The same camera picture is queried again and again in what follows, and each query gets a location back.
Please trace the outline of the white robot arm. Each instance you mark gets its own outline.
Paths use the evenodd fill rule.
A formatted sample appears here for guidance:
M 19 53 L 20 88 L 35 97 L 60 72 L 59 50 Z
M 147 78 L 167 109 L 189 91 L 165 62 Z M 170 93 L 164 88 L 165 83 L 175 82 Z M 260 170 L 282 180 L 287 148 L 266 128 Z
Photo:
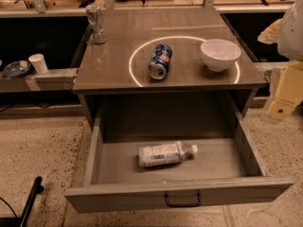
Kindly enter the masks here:
M 279 122 L 303 101 L 303 0 L 296 0 L 281 19 L 266 27 L 258 41 L 277 44 L 278 53 L 289 59 L 285 68 L 273 71 L 265 103 L 266 117 Z

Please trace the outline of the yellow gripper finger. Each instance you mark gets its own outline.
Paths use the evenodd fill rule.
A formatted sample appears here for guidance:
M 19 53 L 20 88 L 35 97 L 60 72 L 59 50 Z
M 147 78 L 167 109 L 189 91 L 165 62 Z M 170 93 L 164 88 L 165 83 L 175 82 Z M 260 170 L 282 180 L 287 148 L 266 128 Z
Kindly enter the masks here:
M 265 103 L 265 115 L 280 122 L 291 115 L 303 102 L 303 62 L 290 61 L 271 75 L 270 97 Z
M 276 44 L 279 37 L 281 20 L 278 19 L 266 27 L 259 35 L 258 41 L 263 44 Z

